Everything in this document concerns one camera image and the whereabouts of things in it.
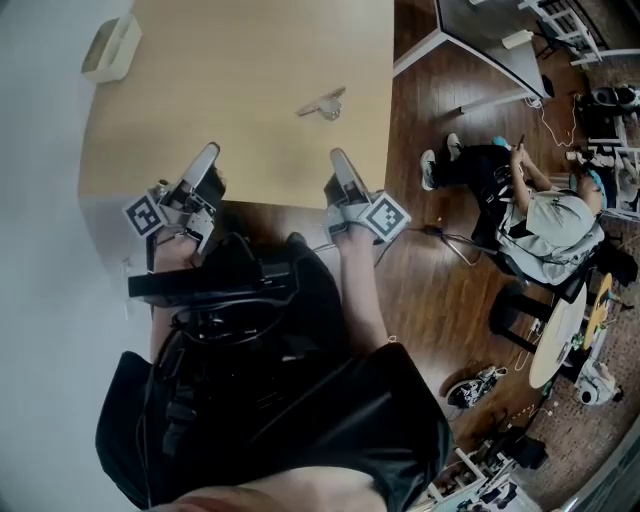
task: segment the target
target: person's arm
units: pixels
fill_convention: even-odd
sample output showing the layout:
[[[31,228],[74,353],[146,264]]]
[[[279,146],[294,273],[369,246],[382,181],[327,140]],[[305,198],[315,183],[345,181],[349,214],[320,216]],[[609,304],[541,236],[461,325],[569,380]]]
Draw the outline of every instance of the person's arm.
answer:
[[[531,198],[529,197],[529,189],[524,182],[524,177],[520,172],[520,164],[524,158],[525,150],[522,144],[518,148],[511,151],[511,182],[513,185],[513,197],[516,202],[518,210],[526,217],[529,211],[529,203]]]
[[[163,230],[158,235],[158,246],[154,259],[153,271],[174,272],[192,268],[191,258],[196,251],[197,243],[188,236],[176,236],[169,230]],[[151,322],[150,357],[154,363],[162,349],[162,345],[171,333],[171,319],[176,313],[174,308],[153,308]]]
[[[529,153],[527,153],[527,150],[523,148],[523,151],[524,154],[522,157],[522,166],[529,173],[529,176],[531,176],[536,190],[538,190],[539,192],[546,192],[547,190],[551,190],[553,188],[553,185],[549,181],[549,178],[547,178],[545,174],[536,167],[536,164],[534,164],[533,160],[531,160],[531,157],[529,156]]]
[[[340,252],[342,310],[357,354],[372,354],[387,344],[374,275],[375,235],[364,226],[352,224],[335,237]]]

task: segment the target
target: black pants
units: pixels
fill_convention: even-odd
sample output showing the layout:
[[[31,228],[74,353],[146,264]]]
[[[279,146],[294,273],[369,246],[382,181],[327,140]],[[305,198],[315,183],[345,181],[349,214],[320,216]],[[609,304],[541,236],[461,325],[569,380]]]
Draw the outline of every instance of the black pants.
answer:
[[[503,146],[469,146],[455,162],[437,164],[433,171],[436,187],[466,185],[478,205],[494,224],[502,221],[506,203],[498,200],[500,189],[510,183],[511,153]]]

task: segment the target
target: bare skin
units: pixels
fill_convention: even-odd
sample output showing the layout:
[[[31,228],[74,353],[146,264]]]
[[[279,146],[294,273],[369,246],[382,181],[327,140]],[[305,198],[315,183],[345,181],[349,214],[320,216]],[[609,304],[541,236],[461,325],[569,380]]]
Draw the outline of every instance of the bare skin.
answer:
[[[163,232],[159,240],[172,236]],[[374,277],[374,235],[353,225],[334,240],[342,266],[342,309],[354,353],[366,357],[387,343]],[[155,272],[191,268],[195,241],[176,237],[156,249]],[[151,334],[155,361],[170,332],[174,311],[157,308]],[[238,487],[207,487],[153,512],[385,512],[386,504],[360,471],[308,467],[285,471]]]

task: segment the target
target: white table leg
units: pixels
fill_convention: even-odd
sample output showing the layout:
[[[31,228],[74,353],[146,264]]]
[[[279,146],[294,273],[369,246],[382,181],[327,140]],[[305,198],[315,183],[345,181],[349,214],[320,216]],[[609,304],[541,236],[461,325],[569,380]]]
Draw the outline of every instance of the white table leg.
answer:
[[[535,97],[531,92],[524,89],[512,89],[496,96],[487,96],[477,101],[463,105],[460,107],[460,111],[463,114],[470,114],[476,110],[480,110],[486,107],[495,107],[496,105],[502,105],[503,103],[510,103],[512,101],[523,100],[525,98]]]
[[[393,63],[393,76],[396,77],[413,63],[420,60],[434,48],[447,41],[449,37],[439,28],[431,32],[422,41]]]

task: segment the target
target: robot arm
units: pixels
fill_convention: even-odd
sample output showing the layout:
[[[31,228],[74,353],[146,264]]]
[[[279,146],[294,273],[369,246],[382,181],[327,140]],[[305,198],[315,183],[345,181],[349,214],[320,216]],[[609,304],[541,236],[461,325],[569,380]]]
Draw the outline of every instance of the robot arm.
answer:
[[[349,224],[361,224],[378,242],[390,242],[411,222],[409,214],[386,192],[370,194],[345,152],[331,151],[334,174],[324,188],[328,208],[325,231],[329,240]]]
[[[196,252],[206,255],[211,248],[214,217],[225,193],[215,167],[219,154],[217,144],[207,144],[175,185],[160,181],[124,208],[140,238],[147,239],[163,226],[179,227],[198,242]]]

